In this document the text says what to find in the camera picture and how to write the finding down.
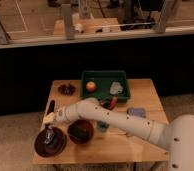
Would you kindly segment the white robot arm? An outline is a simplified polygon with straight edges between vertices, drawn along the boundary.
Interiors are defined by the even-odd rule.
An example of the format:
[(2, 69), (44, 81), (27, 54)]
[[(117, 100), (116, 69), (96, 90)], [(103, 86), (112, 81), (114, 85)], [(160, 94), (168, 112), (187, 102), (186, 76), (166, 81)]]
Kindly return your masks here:
[(182, 115), (165, 124), (111, 111), (101, 107), (96, 98), (87, 98), (49, 113), (43, 123), (73, 123), (79, 119), (105, 122), (167, 150), (168, 171), (194, 171), (194, 115)]

